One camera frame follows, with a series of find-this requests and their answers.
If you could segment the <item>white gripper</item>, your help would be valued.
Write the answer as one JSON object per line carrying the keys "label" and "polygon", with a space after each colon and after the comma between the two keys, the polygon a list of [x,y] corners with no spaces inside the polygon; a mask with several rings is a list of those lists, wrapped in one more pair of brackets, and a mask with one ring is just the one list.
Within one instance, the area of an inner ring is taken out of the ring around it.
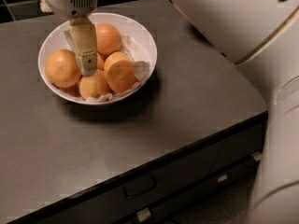
{"label": "white gripper", "polygon": [[42,12],[53,12],[63,20],[70,20],[64,35],[75,52],[80,73],[85,77],[92,76],[97,70],[95,26],[86,18],[96,7],[97,0],[40,0]]}

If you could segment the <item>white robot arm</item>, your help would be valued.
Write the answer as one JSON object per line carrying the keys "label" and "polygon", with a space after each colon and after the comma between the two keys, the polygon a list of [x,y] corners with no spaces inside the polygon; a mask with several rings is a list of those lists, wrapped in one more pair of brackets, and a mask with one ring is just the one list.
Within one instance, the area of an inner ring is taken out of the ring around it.
{"label": "white robot arm", "polygon": [[249,224],[299,224],[299,0],[168,0],[268,107]]}

